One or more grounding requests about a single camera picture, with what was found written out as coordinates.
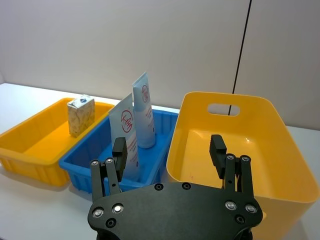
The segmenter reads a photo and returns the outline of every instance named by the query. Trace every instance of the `bin handle hole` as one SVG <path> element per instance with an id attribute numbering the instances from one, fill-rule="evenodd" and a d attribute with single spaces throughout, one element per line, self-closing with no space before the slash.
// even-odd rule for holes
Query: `bin handle hole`
<path id="1" fill-rule="evenodd" d="M 240 108 L 237 105 L 232 104 L 212 103 L 208 105 L 207 111 L 210 114 L 228 116 L 230 106 L 230 116 L 237 116 L 240 113 Z"/>

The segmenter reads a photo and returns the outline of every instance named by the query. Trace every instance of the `blue plastic bin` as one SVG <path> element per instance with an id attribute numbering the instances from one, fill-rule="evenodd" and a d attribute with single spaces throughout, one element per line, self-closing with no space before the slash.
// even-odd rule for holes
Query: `blue plastic bin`
<path id="1" fill-rule="evenodd" d="M 138 147 L 139 180 L 131 181 L 122 178 L 119 183 L 122 191 L 160 182 L 166 169 L 168 152 L 178 114 L 160 110 L 152 110 L 152 112 L 156 143 L 153 147 L 147 149 Z M 93 159 L 104 161 L 108 157 L 112 157 L 112 143 L 110 120 L 109 117 L 106 117 L 60 159 L 59 165 L 68 172 L 72 184 L 77 189 L 92 193 L 90 161 Z M 107 178 L 104 180 L 104 184 L 108 186 Z M 106 194 L 109 194 L 109 187 L 106 187 Z"/>

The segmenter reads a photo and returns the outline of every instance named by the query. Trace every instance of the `table surface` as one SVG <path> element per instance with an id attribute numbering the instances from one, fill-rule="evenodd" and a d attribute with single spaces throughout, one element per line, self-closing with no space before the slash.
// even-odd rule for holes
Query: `table surface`
<path id="1" fill-rule="evenodd" d="M 80 94 L 0 84 L 0 134 L 50 106 L 61 98 Z M 119 100 L 94 97 L 116 105 Z M 152 106 L 178 113 L 178 109 Z M 287 127 L 318 183 L 320 182 L 320 131 Z M 53 187 L 6 172 L 0 165 L 0 238 L 5 240 L 95 240 L 87 222 L 91 195 L 71 184 Z M 285 240 L 319 240 L 320 201 L 291 229 Z"/>

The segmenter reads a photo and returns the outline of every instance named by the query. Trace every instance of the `white tube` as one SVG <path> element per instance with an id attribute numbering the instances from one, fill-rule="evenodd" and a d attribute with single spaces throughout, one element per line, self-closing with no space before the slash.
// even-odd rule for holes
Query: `white tube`
<path id="1" fill-rule="evenodd" d="M 139 77 L 132 86 L 138 146 L 144 149 L 151 148 L 156 143 L 156 130 L 147 73 Z"/>
<path id="2" fill-rule="evenodd" d="M 131 93 L 109 111 L 109 119 L 112 147 L 116 138 L 125 137 L 126 141 L 128 155 L 123 176 L 132 181 L 137 181 L 140 166 Z"/>

